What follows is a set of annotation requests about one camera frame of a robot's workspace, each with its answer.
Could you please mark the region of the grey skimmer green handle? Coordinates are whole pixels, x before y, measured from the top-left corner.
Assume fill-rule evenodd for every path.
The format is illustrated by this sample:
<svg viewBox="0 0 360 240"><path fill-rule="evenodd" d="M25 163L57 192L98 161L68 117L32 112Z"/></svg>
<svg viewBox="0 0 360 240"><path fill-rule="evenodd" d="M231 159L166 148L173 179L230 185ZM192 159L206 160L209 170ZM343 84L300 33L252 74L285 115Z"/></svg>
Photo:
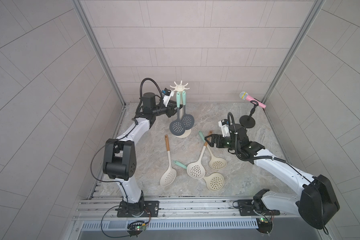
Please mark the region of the grey skimmer green handle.
<svg viewBox="0 0 360 240"><path fill-rule="evenodd" d="M185 125L185 129L190 130L195 124L195 119L194 116L186 113L186 91L182 92L182 98L183 98L183 117L181 120Z"/></svg>
<svg viewBox="0 0 360 240"><path fill-rule="evenodd" d="M181 136L185 133L185 125L180 119L180 92L176 93L177 119L170 123L170 131L175 136Z"/></svg>

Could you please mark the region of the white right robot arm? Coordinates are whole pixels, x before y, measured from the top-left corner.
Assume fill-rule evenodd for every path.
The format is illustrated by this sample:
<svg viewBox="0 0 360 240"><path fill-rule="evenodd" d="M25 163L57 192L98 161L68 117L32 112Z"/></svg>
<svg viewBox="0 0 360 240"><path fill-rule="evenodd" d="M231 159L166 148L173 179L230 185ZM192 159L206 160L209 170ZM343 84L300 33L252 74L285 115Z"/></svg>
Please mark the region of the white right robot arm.
<svg viewBox="0 0 360 240"><path fill-rule="evenodd" d="M210 147L226 148L243 162L256 165L289 186L294 194L281 194L262 189L253 197L252 206L258 214L281 211L300 216L311 227L323 230L340 210L331 181L313 176L276 157L263 145L250 141L247 130L238 124L225 129L223 135L205 137Z"/></svg>

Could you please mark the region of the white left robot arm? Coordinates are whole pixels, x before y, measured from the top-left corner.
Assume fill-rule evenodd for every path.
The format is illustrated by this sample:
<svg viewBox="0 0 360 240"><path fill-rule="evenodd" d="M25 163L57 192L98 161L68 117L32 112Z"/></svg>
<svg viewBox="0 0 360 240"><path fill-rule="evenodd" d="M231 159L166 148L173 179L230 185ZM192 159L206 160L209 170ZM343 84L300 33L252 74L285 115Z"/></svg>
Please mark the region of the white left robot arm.
<svg viewBox="0 0 360 240"><path fill-rule="evenodd" d="M165 89L156 104L154 93L143 94L133 118L134 123L116 139L106 141L103 173L117 183L123 194L122 203L130 211L142 212L145 202L143 191L134 177L137 168L135 144L152 127L157 116L165 114L170 118L177 113L176 102L170 100L173 95L174 92Z"/></svg>

